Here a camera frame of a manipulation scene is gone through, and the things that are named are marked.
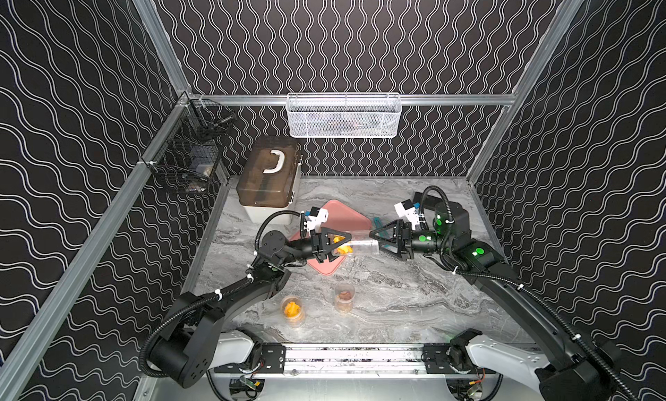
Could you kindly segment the clear jar with cookies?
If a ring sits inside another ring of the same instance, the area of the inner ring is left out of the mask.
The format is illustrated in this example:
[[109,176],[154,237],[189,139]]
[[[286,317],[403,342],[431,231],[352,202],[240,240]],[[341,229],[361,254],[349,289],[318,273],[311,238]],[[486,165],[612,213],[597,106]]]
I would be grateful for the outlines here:
[[352,240],[350,242],[346,242],[345,245],[338,248],[338,251],[340,252],[339,255],[351,255],[351,254],[354,253],[353,239],[354,239],[354,236],[352,236]]

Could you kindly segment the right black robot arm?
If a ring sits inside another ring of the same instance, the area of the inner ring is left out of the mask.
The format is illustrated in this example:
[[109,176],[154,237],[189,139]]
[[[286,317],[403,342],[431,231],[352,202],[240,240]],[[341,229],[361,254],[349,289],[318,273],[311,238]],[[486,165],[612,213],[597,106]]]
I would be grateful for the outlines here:
[[501,344],[468,328],[425,351],[426,366],[466,374],[491,371],[531,388],[544,400],[609,400],[636,395],[620,375],[621,352],[577,330],[521,281],[502,254],[472,236],[469,213],[428,186],[418,203],[397,203],[393,222],[370,232],[380,251],[402,260],[423,255],[449,274],[463,277],[491,297],[536,344],[536,351]]

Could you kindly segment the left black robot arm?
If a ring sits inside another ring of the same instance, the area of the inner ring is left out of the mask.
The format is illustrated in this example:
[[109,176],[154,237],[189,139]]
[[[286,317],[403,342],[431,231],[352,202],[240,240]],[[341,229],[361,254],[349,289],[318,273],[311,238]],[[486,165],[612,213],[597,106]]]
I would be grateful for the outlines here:
[[309,230],[305,214],[294,210],[273,213],[258,229],[245,277],[204,295],[180,295],[140,349],[140,371],[151,378],[171,378],[183,388],[193,386],[220,366],[215,354],[234,317],[284,289],[292,267],[312,259],[334,261],[334,251],[352,239],[352,233],[336,229]]

